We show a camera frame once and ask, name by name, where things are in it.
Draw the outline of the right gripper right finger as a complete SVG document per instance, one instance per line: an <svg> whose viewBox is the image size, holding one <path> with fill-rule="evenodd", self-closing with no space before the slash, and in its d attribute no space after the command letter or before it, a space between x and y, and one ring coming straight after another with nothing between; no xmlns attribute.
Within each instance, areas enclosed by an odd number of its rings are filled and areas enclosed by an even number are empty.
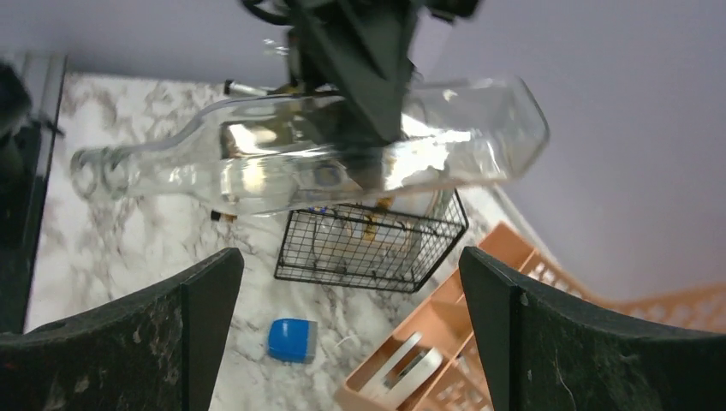
<svg viewBox="0 0 726 411"><path fill-rule="evenodd" d="M724 409L724 335L598 307L476 247L459 269L494 409Z"/></svg>

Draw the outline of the clear bottle with cork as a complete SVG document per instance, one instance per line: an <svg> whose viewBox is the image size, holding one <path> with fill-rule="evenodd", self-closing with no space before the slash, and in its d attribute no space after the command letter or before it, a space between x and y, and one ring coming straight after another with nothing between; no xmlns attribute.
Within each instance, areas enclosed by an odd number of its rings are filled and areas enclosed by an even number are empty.
<svg viewBox="0 0 726 411"><path fill-rule="evenodd" d="M244 96L256 96L256 97L264 97L270 93L269 90L256 87L256 86L249 86L243 83L240 83L239 81L233 80L233 79L227 79L223 83L223 93L226 96L230 97L244 97Z"/></svg>

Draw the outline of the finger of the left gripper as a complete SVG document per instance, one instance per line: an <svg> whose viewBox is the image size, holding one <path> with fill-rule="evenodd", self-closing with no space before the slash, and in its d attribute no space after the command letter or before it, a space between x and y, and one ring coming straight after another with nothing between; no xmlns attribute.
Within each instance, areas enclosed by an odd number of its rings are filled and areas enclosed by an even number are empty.
<svg viewBox="0 0 726 411"><path fill-rule="evenodd" d="M408 49L418 15L322 20L303 13L294 20L303 50L344 97L374 145L398 140L401 110L413 65Z"/></svg>

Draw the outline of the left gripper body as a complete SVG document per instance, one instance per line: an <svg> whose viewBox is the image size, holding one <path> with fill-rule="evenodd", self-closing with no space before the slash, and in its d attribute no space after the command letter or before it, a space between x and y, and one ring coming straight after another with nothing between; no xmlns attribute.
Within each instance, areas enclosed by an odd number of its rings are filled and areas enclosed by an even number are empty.
<svg viewBox="0 0 726 411"><path fill-rule="evenodd" d="M472 17L482 1L241 1L241 6L258 19L275 26L293 26L303 13L329 19L373 17L391 14L399 20L416 16L422 9L452 21Z"/></svg>

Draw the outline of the white tape dispenser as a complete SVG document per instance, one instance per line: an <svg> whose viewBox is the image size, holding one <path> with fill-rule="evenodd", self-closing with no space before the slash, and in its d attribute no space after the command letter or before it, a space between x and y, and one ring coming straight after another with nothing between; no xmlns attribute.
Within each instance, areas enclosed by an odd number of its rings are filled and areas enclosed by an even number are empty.
<svg viewBox="0 0 726 411"><path fill-rule="evenodd" d="M436 348L420 346L424 334L415 331L359 390L374 402L398 408L441 366Z"/></svg>

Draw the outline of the peach plastic file organizer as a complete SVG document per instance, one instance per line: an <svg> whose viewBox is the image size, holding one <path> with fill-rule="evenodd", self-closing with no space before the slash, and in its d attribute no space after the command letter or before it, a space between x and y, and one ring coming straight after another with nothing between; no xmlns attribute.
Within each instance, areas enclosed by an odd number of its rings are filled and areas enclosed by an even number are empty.
<svg viewBox="0 0 726 411"><path fill-rule="evenodd" d="M714 283L631 301L596 295L563 271L508 225L501 223L476 247L536 281L598 307L642 319L725 337L725 286ZM443 362L436 372L398 408L362 396L359 390L415 331L420 346L436 348ZM344 380L335 394L344 410L496 410L479 358L460 269L400 323Z"/></svg>

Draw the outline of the clear square glass bottle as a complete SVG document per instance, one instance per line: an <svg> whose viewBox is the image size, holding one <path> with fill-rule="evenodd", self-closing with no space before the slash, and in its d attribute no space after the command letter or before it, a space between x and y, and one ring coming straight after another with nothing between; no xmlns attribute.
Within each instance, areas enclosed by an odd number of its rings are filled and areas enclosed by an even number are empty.
<svg viewBox="0 0 726 411"><path fill-rule="evenodd" d="M414 84L397 120L399 140L375 147L338 92L228 98L166 139L78 150L70 178L88 201L185 194L265 215L512 180L550 139L516 78Z"/></svg>

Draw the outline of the black base frame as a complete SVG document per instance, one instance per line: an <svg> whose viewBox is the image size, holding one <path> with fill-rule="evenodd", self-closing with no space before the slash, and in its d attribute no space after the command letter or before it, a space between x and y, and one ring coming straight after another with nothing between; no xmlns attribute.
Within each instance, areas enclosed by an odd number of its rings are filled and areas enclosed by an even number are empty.
<svg viewBox="0 0 726 411"><path fill-rule="evenodd" d="M24 331L67 58L1 54L1 331Z"/></svg>

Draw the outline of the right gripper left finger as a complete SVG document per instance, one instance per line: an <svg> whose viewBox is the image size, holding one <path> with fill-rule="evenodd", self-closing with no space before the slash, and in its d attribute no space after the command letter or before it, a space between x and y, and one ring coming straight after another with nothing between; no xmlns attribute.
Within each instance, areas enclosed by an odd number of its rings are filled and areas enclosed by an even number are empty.
<svg viewBox="0 0 726 411"><path fill-rule="evenodd" d="M228 247L100 307L2 336L2 409L207 410L243 270Z"/></svg>

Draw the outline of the blue stamp block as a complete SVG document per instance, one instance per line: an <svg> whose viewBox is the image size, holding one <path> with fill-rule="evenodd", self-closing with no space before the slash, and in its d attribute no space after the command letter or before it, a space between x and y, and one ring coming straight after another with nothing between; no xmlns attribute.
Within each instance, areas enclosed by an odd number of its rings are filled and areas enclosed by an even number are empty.
<svg viewBox="0 0 726 411"><path fill-rule="evenodd" d="M307 319L276 319L267 337L267 354L291 363L312 363L317 347L318 323Z"/></svg>

